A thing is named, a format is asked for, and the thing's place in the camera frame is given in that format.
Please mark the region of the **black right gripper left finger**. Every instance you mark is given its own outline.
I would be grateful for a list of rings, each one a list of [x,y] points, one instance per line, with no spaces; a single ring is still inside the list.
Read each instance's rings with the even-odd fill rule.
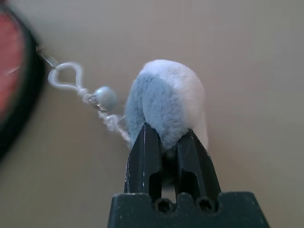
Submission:
[[[162,193],[162,147],[158,133],[145,123],[127,158],[124,193],[145,193],[157,200]]]

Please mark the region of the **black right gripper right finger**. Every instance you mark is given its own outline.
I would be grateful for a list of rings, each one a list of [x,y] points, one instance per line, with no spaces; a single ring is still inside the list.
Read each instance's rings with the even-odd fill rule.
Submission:
[[[217,199],[221,193],[211,157],[192,130],[177,143],[175,191],[188,193],[194,199]]]

